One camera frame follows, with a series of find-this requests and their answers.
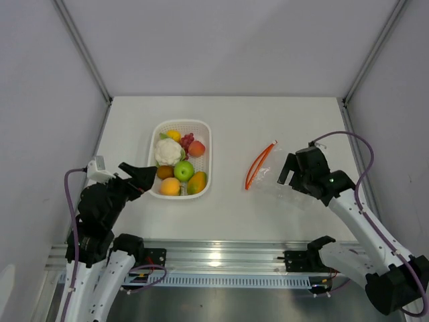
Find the clear zip bag orange zipper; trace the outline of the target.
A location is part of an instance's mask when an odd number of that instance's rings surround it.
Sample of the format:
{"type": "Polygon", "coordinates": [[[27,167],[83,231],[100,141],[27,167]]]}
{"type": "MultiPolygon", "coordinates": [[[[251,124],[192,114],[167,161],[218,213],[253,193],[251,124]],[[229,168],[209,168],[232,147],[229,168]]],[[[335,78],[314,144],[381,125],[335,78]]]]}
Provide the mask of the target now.
{"type": "Polygon", "coordinates": [[[255,191],[290,207],[307,211],[315,205],[315,199],[293,190],[288,182],[278,183],[287,155],[277,140],[271,142],[250,166],[244,188],[246,191],[255,191]]]}

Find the brown kiwi fruit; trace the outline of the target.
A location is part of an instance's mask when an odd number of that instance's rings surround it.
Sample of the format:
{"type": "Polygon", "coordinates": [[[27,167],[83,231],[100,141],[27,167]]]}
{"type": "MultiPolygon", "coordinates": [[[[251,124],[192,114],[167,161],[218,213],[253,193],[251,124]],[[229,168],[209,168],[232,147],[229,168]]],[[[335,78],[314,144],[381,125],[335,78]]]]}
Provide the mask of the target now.
{"type": "Polygon", "coordinates": [[[157,177],[160,180],[167,178],[174,178],[174,167],[173,166],[159,166],[157,170],[157,177]]]}

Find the white cauliflower with green leaves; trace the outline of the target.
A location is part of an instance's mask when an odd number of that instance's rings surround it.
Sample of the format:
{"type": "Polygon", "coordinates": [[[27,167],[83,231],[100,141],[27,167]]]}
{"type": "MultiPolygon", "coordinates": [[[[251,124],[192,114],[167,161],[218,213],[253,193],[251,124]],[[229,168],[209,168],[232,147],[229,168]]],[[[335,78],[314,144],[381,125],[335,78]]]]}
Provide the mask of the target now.
{"type": "Polygon", "coordinates": [[[154,158],[158,166],[175,166],[185,160],[184,148],[166,134],[160,134],[160,140],[155,145],[154,158]]]}

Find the orange apricot fruit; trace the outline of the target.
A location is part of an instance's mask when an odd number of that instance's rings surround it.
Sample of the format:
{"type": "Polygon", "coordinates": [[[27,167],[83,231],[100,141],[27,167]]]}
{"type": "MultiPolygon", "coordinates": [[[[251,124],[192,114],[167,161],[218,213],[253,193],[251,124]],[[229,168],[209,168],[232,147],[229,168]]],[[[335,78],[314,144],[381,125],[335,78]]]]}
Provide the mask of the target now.
{"type": "Polygon", "coordinates": [[[177,178],[166,178],[160,184],[159,194],[177,197],[181,195],[181,189],[181,182],[177,178]]]}

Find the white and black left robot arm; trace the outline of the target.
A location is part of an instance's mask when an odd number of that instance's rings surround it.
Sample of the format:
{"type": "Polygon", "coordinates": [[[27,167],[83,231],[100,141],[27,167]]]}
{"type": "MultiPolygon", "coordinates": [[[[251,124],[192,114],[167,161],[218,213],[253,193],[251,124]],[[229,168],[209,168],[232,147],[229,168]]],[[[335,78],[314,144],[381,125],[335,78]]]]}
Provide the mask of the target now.
{"type": "Polygon", "coordinates": [[[72,231],[57,321],[105,321],[128,272],[145,262],[143,239],[126,233],[115,236],[113,226],[126,203],[152,188],[157,168],[125,162],[119,168],[128,178],[111,174],[95,159],[83,168],[93,183],[82,190],[76,207],[69,206],[72,231]]]}

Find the green apple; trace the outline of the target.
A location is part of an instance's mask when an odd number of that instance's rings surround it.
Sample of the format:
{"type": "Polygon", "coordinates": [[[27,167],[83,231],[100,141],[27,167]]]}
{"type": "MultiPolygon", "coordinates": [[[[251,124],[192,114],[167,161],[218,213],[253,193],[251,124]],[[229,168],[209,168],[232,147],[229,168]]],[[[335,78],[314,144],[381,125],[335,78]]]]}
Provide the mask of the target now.
{"type": "Polygon", "coordinates": [[[179,161],[174,167],[174,177],[180,182],[188,182],[194,175],[193,165],[187,161],[179,161]]]}

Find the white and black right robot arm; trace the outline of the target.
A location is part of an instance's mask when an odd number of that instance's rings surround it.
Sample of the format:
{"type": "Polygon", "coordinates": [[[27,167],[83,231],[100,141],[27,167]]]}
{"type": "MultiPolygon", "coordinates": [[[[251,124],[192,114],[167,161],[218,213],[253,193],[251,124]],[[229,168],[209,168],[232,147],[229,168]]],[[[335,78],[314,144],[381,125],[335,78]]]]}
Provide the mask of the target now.
{"type": "Polygon", "coordinates": [[[295,191],[321,201],[348,227],[365,251],[360,256],[329,236],[308,244],[307,265],[316,271],[333,268],[365,290],[382,314],[403,310],[422,299],[428,310],[428,259],[415,257],[386,230],[370,209],[357,201],[358,188],[342,170],[331,171],[323,152],[309,146],[288,154],[278,178],[295,191]]]}

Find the red peach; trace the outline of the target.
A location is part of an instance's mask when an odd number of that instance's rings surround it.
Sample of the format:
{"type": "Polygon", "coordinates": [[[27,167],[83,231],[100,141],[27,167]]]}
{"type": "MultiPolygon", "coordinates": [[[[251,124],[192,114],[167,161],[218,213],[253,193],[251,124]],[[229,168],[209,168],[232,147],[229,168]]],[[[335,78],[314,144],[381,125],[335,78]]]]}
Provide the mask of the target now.
{"type": "Polygon", "coordinates": [[[205,145],[198,140],[194,140],[188,147],[188,154],[192,157],[199,158],[205,153],[205,145]]]}

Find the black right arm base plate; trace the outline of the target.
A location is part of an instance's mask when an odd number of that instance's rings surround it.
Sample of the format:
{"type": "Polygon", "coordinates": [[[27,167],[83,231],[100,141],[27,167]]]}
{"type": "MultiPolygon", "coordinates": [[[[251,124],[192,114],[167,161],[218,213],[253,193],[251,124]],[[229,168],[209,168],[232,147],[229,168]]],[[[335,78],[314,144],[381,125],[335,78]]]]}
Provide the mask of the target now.
{"type": "Polygon", "coordinates": [[[316,251],[286,250],[283,252],[283,256],[278,256],[278,260],[284,261],[287,272],[324,271],[324,265],[316,251]]]}

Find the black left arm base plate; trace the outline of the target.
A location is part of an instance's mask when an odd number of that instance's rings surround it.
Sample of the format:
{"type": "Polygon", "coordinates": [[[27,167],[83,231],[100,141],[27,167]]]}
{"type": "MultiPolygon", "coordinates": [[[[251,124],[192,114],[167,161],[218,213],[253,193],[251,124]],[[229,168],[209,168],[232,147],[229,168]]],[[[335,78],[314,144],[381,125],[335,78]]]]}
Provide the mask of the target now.
{"type": "Polygon", "coordinates": [[[143,255],[143,265],[165,266],[167,249],[165,248],[146,248],[143,255]]]}

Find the yellow green mango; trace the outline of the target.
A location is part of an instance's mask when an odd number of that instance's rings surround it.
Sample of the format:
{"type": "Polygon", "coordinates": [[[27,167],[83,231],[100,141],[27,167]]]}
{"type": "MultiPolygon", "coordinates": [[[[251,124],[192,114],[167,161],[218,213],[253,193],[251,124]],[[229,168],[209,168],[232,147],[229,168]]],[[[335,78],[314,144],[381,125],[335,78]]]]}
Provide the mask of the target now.
{"type": "Polygon", "coordinates": [[[187,195],[196,195],[202,192],[207,185],[207,174],[196,172],[187,183],[187,195]]]}

